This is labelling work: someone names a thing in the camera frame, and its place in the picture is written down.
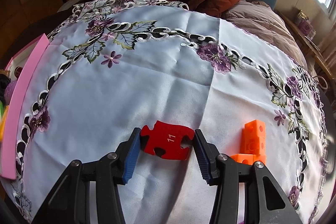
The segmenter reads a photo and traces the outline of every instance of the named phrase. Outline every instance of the pink tray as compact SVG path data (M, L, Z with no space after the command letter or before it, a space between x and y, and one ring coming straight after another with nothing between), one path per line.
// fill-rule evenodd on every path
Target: pink tray
M5 123L4 136L1 144L2 172L0 173L0 176L7 179L16 179L16 134L21 107L33 72L35 71L38 62L40 61L42 54L49 45L47 36L43 34L34 39L26 47L19 51L7 65L9 67L12 63L12 60L16 56L18 56L21 52L23 52L35 42L37 42L37 44L31 52L25 66L23 67L20 77L17 80L13 96L9 104Z

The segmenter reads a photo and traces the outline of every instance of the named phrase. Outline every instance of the orange plastic toy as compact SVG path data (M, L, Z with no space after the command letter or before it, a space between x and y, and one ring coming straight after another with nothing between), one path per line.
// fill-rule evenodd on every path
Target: orange plastic toy
M254 120L245 124L242 130L240 154L231 156L236 162L252 165L261 161L266 165L265 153L265 123Z

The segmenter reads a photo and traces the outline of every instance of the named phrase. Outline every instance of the orange toy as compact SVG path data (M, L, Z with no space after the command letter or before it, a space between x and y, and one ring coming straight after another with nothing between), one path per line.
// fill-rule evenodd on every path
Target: orange toy
M266 165L265 153L265 123L254 120L245 124L242 130L240 154L231 156L236 162L251 165L255 161L261 161Z

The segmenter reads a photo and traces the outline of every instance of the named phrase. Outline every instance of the puzzle piece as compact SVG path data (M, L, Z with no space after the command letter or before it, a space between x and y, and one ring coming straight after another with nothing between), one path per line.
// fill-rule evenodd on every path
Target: puzzle piece
M144 126L140 136L149 136L144 152L155 155L155 148L161 148L165 153L161 156L167 160L186 160L189 148L181 148L184 136L190 140L194 137L194 130L189 127L156 121L153 130Z

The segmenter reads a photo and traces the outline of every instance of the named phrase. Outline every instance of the embroidered tablecloth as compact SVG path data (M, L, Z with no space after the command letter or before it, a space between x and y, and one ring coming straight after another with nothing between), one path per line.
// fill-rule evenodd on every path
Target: embroidered tablecloth
M327 166L319 91L276 47L165 0L76 5L48 38L21 109L17 179L2 179L29 222L73 159L98 160L157 120L200 128L228 155L239 152L245 123L265 122L268 169L303 223L316 215ZM216 187L202 180L193 152L186 161L140 152L119 193L127 224L206 224Z

